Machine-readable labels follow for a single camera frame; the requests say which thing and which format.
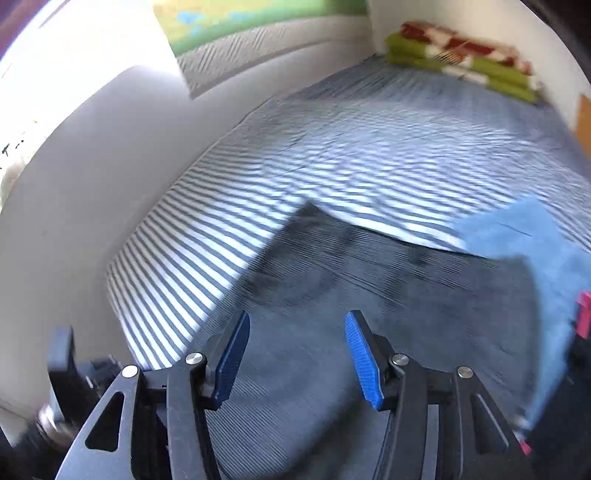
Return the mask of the grey houndstooth shorts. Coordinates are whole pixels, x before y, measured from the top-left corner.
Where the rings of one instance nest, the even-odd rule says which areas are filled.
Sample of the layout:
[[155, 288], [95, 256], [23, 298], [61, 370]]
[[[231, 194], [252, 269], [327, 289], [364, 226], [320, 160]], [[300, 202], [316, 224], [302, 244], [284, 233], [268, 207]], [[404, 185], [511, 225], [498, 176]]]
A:
[[423, 474], [532, 477], [510, 426], [538, 374], [541, 322], [527, 264], [394, 240], [307, 204], [194, 338], [202, 346], [235, 312], [249, 314], [230, 396], [207, 418], [225, 478], [375, 479], [389, 414], [363, 396], [346, 344], [353, 310], [426, 370]]

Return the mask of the blue white striped bed sheet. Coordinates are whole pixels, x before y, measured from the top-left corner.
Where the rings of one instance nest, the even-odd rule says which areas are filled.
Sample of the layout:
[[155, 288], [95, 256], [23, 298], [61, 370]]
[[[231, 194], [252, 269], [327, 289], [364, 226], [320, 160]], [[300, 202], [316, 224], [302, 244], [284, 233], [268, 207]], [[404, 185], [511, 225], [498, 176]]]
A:
[[558, 113], [370, 58], [263, 103], [169, 187], [106, 273], [134, 360], [169, 367], [302, 203], [457, 250], [454, 220], [540, 197], [590, 244], [590, 164]]

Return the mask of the green folded quilt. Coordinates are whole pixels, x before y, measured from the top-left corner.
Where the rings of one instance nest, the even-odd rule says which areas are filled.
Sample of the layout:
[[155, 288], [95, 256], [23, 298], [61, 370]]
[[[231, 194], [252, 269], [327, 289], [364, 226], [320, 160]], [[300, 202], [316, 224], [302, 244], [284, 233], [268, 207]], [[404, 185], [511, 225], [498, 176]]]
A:
[[439, 72], [531, 104], [540, 99], [542, 85], [535, 74], [468, 53], [463, 47], [440, 47], [400, 34], [388, 37], [386, 45], [390, 64]]

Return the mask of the wooden door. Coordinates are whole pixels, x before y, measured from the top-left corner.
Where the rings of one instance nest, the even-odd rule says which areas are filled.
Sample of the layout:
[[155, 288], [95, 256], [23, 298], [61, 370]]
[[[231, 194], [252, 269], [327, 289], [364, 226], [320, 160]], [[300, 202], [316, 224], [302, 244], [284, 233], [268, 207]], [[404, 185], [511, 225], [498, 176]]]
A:
[[591, 100], [580, 95], [575, 136], [588, 157], [591, 157]]

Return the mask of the red cream folded blanket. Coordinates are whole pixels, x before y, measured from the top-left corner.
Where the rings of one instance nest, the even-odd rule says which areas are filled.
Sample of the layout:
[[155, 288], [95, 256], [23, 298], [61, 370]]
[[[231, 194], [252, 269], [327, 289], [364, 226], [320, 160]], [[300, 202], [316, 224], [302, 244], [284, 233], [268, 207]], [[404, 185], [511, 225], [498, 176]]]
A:
[[504, 67], [532, 76], [531, 63], [522, 58], [516, 47], [488, 39], [468, 37], [459, 32], [425, 21], [407, 21], [399, 35], [406, 40], [425, 44], [425, 55], [430, 59], [459, 65], [469, 58], [484, 58]]

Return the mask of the green landscape wall scroll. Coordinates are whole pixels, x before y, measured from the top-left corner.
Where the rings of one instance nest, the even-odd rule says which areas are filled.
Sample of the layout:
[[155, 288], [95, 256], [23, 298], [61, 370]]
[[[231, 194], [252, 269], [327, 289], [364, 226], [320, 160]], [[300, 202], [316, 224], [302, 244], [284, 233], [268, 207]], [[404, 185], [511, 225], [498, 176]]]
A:
[[372, 32], [365, 1], [155, 1], [153, 12], [191, 98], [277, 56]]

